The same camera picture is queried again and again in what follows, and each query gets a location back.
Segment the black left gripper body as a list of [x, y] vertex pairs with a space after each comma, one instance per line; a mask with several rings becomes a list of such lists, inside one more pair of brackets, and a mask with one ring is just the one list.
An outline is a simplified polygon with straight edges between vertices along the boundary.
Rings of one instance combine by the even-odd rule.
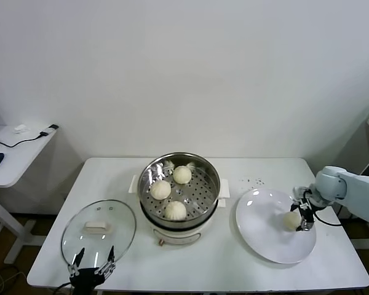
[[79, 269], [79, 274], [71, 275], [69, 280], [74, 288], [74, 295], [90, 295], [96, 286], [105, 282], [105, 276], [98, 268], [86, 268]]

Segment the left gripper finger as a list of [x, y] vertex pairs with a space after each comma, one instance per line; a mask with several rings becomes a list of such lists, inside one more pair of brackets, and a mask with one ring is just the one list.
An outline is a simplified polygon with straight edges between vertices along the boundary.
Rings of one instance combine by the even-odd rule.
[[115, 259], [114, 259], [114, 246], [111, 247], [109, 254], [108, 254], [108, 258], [107, 258], [107, 262], [104, 263], [100, 268], [98, 268], [94, 274], [96, 275], [111, 275], [114, 271], [114, 269], [116, 268], [115, 265]]
[[79, 265], [84, 256], [85, 248], [82, 248], [78, 254], [75, 255], [72, 264], [68, 264], [68, 272], [70, 275], [79, 275]]

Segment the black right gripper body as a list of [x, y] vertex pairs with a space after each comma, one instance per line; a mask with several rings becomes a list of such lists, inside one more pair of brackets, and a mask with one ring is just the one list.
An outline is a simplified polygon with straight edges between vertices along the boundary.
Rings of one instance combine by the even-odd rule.
[[314, 214], [314, 210], [310, 202], [310, 197], [312, 197], [312, 191], [309, 187], [295, 187], [295, 201], [298, 204], [298, 211], [300, 215]]

